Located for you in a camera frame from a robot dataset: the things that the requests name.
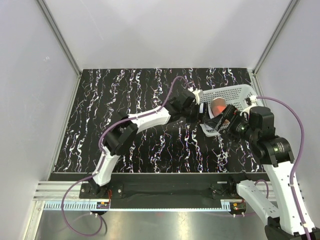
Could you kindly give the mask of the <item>orange brown towel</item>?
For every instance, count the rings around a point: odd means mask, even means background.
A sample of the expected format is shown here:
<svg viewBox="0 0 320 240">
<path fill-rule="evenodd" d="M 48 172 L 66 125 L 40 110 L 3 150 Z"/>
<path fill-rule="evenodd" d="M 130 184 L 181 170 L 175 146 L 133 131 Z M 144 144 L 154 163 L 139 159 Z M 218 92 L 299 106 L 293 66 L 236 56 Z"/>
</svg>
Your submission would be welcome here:
<svg viewBox="0 0 320 240">
<path fill-rule="evenodd" d="M 226 107 L 226 100 L 222 97 L 217 97 L 210 103 L 210 110 L 213 117 L 217 117 L 218 115 L 220 115 Z"/>
</svg>

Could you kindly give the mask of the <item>white plastic basket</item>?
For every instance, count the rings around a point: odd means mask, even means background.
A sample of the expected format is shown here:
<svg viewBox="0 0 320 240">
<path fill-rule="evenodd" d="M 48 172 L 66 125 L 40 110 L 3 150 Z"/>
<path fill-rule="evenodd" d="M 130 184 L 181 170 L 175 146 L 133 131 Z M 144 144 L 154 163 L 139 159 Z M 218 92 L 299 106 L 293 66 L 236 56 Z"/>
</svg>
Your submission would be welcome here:
<svg viewBox="0 0 320 240">
<path fill-rule="evenodd" d="M 257 96 L 257 93 L 251 86 L 247 84 L 240 84 L 215 88 L 211 90 L 204 90 L 203 95 L 200 98 L 200 103 L 207 103 L 206 117 L 209 117 L 210 119 L 208 110 L 210 109 L 210 104 L 213 99 L 224 98 L 226 101 L 226 105 L 233 105 L 242 112 L 243 109 L 248 107 L 248 105 L 246 104 L 246 98 L 253 95 Z"/>
</svg>

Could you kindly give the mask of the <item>white towel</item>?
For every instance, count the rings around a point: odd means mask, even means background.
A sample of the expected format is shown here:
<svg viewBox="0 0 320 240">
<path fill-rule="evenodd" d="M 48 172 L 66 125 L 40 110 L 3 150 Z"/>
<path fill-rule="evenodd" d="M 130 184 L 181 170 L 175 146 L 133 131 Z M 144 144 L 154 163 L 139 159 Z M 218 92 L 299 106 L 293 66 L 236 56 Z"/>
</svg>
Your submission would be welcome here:
<svg viewBox="0 0 320 240">
<path fill-rule="evenodd" d="M 208 109 L 208 114 L 209 114 L 210 119 L 214 119 L 215 118 L 215 116 L 214 116 L 214 114 L 213 114 L 213 112 L 212 112 L 212 110 L 210 108 Z"/>
</svg>

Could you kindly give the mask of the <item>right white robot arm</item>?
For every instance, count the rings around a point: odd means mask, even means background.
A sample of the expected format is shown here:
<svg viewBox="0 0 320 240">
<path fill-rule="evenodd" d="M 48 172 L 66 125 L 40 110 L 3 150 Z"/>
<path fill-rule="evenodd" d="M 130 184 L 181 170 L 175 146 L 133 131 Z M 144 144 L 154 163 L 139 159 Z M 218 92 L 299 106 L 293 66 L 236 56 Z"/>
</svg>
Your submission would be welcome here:
<svg viewBox="0 0 320 240">
<path fill-rule="evenodd" d="M 252 180 L 233 178 L 228 195 L 243 198 L 259 216 L 269 240 L 318 240 L 320 229 L 308 214 L 297 179 L 292 173 L 294 156 L 289 142 L 278 135 L 274 114 L 268 107 L 251 106 L 239 111 L 233 105 L 209 111 L 205 124 L 234 141 L 245 140 L 271 183 L 277 205 L 260 193 Z"/>
</svg>

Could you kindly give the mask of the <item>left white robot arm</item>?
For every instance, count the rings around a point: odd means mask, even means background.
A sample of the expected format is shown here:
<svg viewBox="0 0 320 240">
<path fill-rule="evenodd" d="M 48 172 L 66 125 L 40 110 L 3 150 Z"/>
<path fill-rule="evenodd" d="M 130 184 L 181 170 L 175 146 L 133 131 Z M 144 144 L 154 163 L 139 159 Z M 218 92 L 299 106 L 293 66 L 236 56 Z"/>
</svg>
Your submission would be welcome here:
<svg viewBox="0 0 320 240">
<path fill-rule="evenodd" d="M 103 198 L 108 193 L 107 184 L 111 181 L 113 169 L 119 158 L 131 147 L 138 133 L 174 123 L 180 118 L 196 122 L 199 119 L 202 95 L 202 90 L 190 88 L 177 97 L 166 99 L 164 105 L 154 109 L 135 114 L 118 112 L 117 121 L 107 128 L 98 142 L 101 156 L 88 180 L 90 192 L 97 198 Z"/>
</svg>

